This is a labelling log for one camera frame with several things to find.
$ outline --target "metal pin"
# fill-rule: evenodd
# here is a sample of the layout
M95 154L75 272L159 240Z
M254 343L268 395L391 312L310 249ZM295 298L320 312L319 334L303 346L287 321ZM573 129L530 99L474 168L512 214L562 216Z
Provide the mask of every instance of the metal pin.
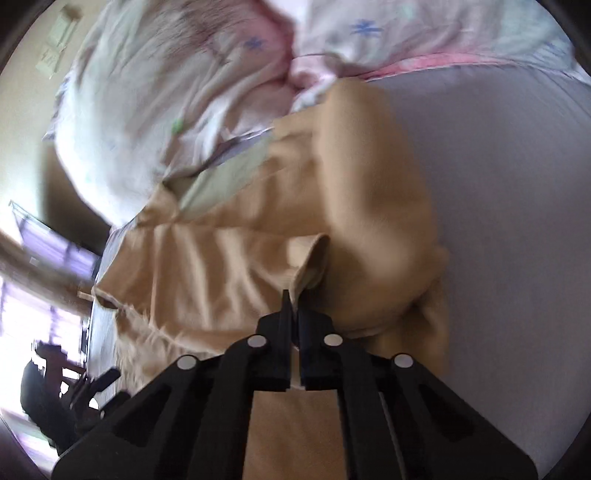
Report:
M338 333L329 333L324 337L324 343L328 346L339 346L343 343L343 337Z
M260 348L267 344L267 339L262 335L253 335L248 339L248 346L252 348Z
M182 356L177 360L177 367L181 370L191 370L197 365L197 359L191 355Z
M401 353L394 357L394 364L399 368L410 368L414 363L413 358L406 353Z

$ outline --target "pillow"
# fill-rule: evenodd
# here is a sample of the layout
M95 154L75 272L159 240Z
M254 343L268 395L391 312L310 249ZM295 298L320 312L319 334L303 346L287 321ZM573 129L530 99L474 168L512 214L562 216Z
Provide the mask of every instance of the pillow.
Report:
M285 115L289 48L250 0L112 0L63 93L56 150L80 197L121 226L164 179Z

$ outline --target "light switch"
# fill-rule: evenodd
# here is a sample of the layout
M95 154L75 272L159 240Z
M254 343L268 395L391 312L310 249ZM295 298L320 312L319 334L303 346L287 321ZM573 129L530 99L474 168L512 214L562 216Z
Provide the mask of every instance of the light switch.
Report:
M39 61L37 62L37 70L39 70L47 78L53 77L57 71L57 64L60 61L61 53L55 48L45 44L41 48Z

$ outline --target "mattress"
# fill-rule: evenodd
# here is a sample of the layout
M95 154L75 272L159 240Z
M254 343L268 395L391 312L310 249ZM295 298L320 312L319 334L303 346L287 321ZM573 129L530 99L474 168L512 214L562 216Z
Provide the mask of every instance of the mattress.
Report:
M591 87L524 66L375 85L408 132L451 252L444 380L545 475L591 410ZM112 314L95 305L91 374L113 364L114 334Z

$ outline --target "blanket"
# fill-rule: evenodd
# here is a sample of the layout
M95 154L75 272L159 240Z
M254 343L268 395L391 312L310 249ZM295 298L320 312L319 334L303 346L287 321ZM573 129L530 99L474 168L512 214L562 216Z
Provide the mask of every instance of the blanket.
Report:
M161 186L95 286L118 309L116 355L137 391L177 356L222 353L289 289L377 355L445 368L446 251L382 93L341 80L275 123L249 184L194 219ZM333 392L258 393L245 477L342 478Z

